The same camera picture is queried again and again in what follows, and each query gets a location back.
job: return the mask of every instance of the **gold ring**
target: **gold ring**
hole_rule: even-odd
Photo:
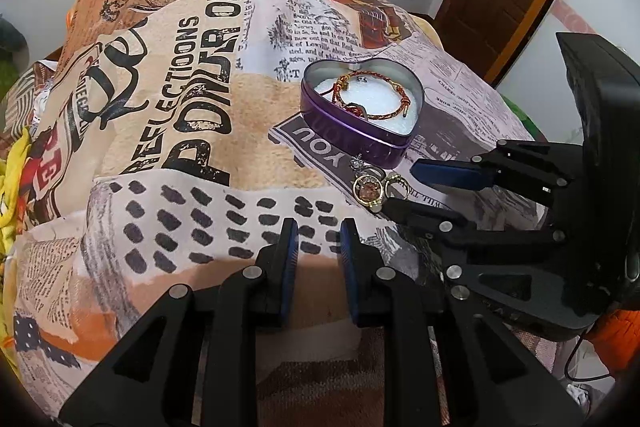
[[[406,195],[403,199],[407,199],[409,197],[409,183],[397,172],[390,172],[389,175],[383,180],[383,189],[385,196],[387,198],[393,198],[393,196],[389,194],[388,190],[391,185],[396,183],[404,187],[404,190],[406,190]]]
[[[371,174],[363,174],[355,179],[351,192],[355,200],[371,212],[382,210],[384,187],[382,181]]]

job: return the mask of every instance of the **jewelry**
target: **jewelry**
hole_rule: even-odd
[[[388,114],[367,114],[367,111],[361,105],[358,105],[357,103],[345,103],[345,101],[340,96],[340,92],[349,89],[349,81],[358,74],[370,74],[371,76],[375,76],[376,78],[384,80],[393,88],[396,93],[400,95],[400,107]],[[411,99],[409,99],[409,97],[404,92],[404,87],[402,87],[397,82],[392,81],[388,76],[376,73],[375,71],[350,71],[350,73],[343,74],[338,77],[338,80],[334,82],[334,85],[331,89],[319,94],[320,96],[324,96],[326,94],[329,94],[330,92],[333,93],[331,99],[332,103],[335,103],[335,105],[343,108],[345,111],[350,112],[355,116],[359,116],[360,118],[364,118],[365,120],[388,120],[389,118],[393,118],[400,113],[402,113],[403,118],[406,118],[406,114],[409,111],[409,106],[411,105]]]
[[[397,172],[394,172],[394,171],[389,172],[388,176],[383,180],[382,184],[383,184],[385,196],[387,198],[394,197],[393,195],[389,194],[389,187],[394,184],[399,184],[399,185],[402,185],[402,187],[404,187],[404,190],[406,191],[406,194],[404,195],[404,198],[403,198],[404,200],[406,200],[409,197],[409,190],[410,190],[409,183]]]
[[[383,181],[386,178],[386,172],[384,171],[384,169],[376,167],[375,165],[365,165],[364,167],[361,167],[360,169],[358,169],[356,176],[360,176],[361,174],[371,174],[372,176],[378,178],[380,181]]]
[[[356,201],[371,212],[377,213],[382,210],[384,188],[382,182],[375,176],[363,174],[357,177],[351,192]]]
[[[351,158],[351,161],[349,162],[349,166],[351,167],[352,171],[359,171],[366,165],[367,165],[366,161],[362,159],[362,154],[358,154],[357,156],[354,156],[353,158]]]

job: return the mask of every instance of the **blanket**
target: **blanket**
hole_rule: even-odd
[[[307,65],[374,56],[409,67],[425,90],[396,169],[409,198],[484,229],[535,227],[529,200],[411,176],[417,158],[468,159],[530,136],[386,0],[77,1],[22,172],[23,234],[5,277],[22,381],[45,411],[57,414],[167,288],[219,284],[295,217],[289,328],[257,341],[260,424],[382,424],[382,338],[348,318],[340,222],[354,217],[362,240],[418,283],[440,283],[440,261],[354,203],[351,157],[300,115]]]

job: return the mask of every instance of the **yellow cloth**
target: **yellow cloth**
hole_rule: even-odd
[[[0,160],[0,349],[4,353],[7,361],[20,377],[16,363],[15,347],[12,338],[13,328],[7,328],[6,319],[12,320],[12,316],[4,313],[4,272],[6,264],[6,254],[9,252],[15,241],[15,225],[17,216],[15,207],[18,201],[18,188],[20,187],[20,176],[27,154],[31,148],[31,138],[29,131],[25,127],[22,130],[22,137],[14,143],[9,151],[6,161]]]
[[[18,202],[20,175],[30,148],[31,137],[25,127],[22,137],[11,147],[6,162],[0,160],[0,253],[4,255],[14,244],[17,219],[15,207]]]
[[[431,26],[426,20],[420,19],[420,17],[416,17],[415,15],[411,15],[411,19],[420,27],[420,29],[430,38],[431,42],[433,42],[437,47],[441,50],[444,50],[442,45],[442,41],[440,40],[440,36],[437,31]]]

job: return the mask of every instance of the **heart-shaped tin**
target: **heart-shaped tin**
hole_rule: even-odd
[[[318,60],[308,65],[301,83],[300,110],[308,126],[327,142],[352,156],[361,155],[372,165],[392,169],[400,163],[414,139],[415,125],[409,134],[394,133],[351,114],[316,91],[316,87],[328,78],[361,70],[383,74],[410,91],[418,104],[419,120],[424,103],[420,80],[407,67],[386,58],[370,58],[363,62]]]

